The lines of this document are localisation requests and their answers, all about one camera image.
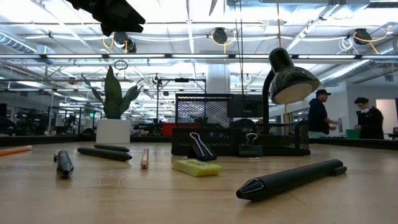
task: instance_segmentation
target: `white planter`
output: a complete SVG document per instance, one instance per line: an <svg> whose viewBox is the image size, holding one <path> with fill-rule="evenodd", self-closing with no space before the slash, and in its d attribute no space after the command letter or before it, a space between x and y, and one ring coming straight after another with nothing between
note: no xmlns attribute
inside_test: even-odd
<svg viewBox="0 0 398 224"><path fill-rule="evenodd" d="M97 144L129 144L130 143L129 120L101 119L97 123Z"/></svg>

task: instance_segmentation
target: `green box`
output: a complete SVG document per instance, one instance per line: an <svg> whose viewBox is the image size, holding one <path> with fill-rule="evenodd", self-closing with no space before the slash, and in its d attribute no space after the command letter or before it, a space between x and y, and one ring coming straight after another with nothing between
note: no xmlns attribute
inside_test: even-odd
<svg viewBox="0 0 398 224"><path fill-rule="evenodd" d="M350 139L359 139L360 130L357 129L347 129L347 138Z"/></svg>

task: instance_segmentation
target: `black binder clip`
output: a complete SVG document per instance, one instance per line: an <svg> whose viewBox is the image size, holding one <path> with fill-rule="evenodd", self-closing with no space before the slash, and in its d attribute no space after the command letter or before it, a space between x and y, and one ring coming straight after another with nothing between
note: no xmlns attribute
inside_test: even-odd
<svg viewBox="0 0 398 224"><path fill-rule="evenodd" d="M210 147L206 147L200 140L200 135L198 133L192 132L189 135L195 140L196 145L192 146L192 149L188 153L188 158L194 158L203 162L217 159L217 155L213 153Z"/></svg>
<svg viewBox="0 0 398 224"><path fill-rule="evenodd" d="M254 145L254 140L258 138L258 134L249 133L246 135L248 141L246 144L239 146L239 157L259 157L262 156L262 147Z"/></svg>

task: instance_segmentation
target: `person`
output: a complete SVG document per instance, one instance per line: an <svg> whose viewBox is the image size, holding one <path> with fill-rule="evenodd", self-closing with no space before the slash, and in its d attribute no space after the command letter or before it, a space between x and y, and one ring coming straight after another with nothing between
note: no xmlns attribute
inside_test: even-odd
<svg viewBox="0 0 398 224"><path fill-rule="evenodd" d="M322 138L329 135L329 130L335 130L336 127L331 127L329 124L338 124L338 121L333 121L328 118L324 102L326 102L331 93L326 90L318 90L316 98L310 101L310 111L308 112L308 130L310 138Z"/></svg>
<svg viewBox="0 0 398 224"><path fill-rule="evenodd" d="M358 124L354 129L360 130L360 139L384 139L383 115L375 107L369 105L369 100L359 97L354 102L361 111L357 111Z"/></svg>

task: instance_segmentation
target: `black shirt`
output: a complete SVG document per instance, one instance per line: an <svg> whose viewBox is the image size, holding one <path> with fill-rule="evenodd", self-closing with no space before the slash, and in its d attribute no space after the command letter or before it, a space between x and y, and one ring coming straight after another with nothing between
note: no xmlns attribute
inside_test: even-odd
<svg viewBox="0 0 398 224"><path fill-rule="evenodd" d="M384 139L383 133L383 115L374 107L369 109L369 112L362 113L357 111L358 125L360 125L361 132L360 139Z"/></svg>
<svg viewBox="0 0 398 224"><path fill-rule="evenodd" d="M329 124L325 121L328 117L325 105L318 98L310 102L310 111L308 112L308 130L329 134Z"/></svg>

